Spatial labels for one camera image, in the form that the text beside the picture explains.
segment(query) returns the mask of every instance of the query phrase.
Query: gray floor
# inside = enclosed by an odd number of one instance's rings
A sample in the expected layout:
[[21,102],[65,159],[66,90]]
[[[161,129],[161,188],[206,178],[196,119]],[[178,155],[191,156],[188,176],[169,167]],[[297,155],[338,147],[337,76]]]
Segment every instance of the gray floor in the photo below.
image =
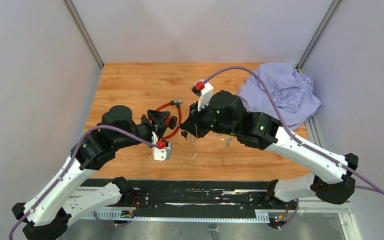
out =
[[111,227],[80,220],[61,240],[345,240],[335,213],[305,213],[282,231],[259,223],[136,221]]

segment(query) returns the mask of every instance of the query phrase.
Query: wooden table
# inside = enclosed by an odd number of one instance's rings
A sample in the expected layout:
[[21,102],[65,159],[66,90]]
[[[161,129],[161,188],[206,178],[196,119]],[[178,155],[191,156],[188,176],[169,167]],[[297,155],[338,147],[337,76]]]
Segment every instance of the wooden table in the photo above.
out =
[[[189,105],[198,100],[191,91],[194,82],[233,65],[254,70],[260,63],[106,63],[86,129],[100,123],[102,115],[115,105],[131,108],[133,120],[140,123],[141,115],[146,114],[148,109],[156,109],[180,98],[183,100],[182,118],[185,120],[189,115]],[[211,80],[214,93],[226,90],[236,94],[248,76],[242,70],[226,71]],[[178,115],[175,106],[166,110]],[[307,138],[304,125],[295,132]],[[123,148],[94,177],[269,181],[292,179],[309,173],[306,168],[285,157],[246,147],[234,137],[229,147],[226,147],[222,138],[224,136],[210,132],[191,143],[177,134],[169,139],[173,144],[172,155],[170,160],[165,161],[153,160],[151,150],[144,144]]]

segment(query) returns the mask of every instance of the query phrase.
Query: white wall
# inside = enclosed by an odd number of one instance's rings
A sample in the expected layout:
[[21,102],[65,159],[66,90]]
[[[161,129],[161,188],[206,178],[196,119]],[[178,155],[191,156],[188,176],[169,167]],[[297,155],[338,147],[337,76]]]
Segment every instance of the white wall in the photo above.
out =
[[[304,71],[324,146],[357,154],[357,170],[384,188],[384,1],[343,1]],[[384,239],[384,197],[356,190],[351,200],[363,239]]]
[[62,1],[0,1],[0,239],[82,133],[99,74]]
[[298,63],[332,0],[74,0],[104,62]]

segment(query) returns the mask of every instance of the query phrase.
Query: purple cloth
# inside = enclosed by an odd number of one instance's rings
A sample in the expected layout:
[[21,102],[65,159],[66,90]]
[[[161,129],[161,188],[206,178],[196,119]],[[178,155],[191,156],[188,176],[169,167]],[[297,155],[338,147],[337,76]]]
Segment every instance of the purple cloth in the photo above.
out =
[[[255,73],[267,85],[280,114],[291,130],[299,128],[322,104],[313,95],[313,78],[308,74],[298,73],[292,64],[265,63]],[[249,112],[262,112],[279,119],[266,91],[254,76],[248,77],[237,95]]]

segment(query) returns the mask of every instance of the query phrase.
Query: key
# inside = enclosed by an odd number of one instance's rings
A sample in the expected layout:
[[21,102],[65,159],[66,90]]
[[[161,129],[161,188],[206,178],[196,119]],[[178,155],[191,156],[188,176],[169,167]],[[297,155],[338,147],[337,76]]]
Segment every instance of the key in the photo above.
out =
[[231,143],[232,138],[229,137],[229,136],[227,136],[227,137],[222,138],[222,139],[220,139],[220,140],[221,140],[221,141],[226,141],[226,147],[229,147],[229,144]]
[[182,135],[184,137],[184,139],[186,140],[186,142],[188,141],[188,132],[185,131],[185,130],[182,130],[180,132],[180,135]]

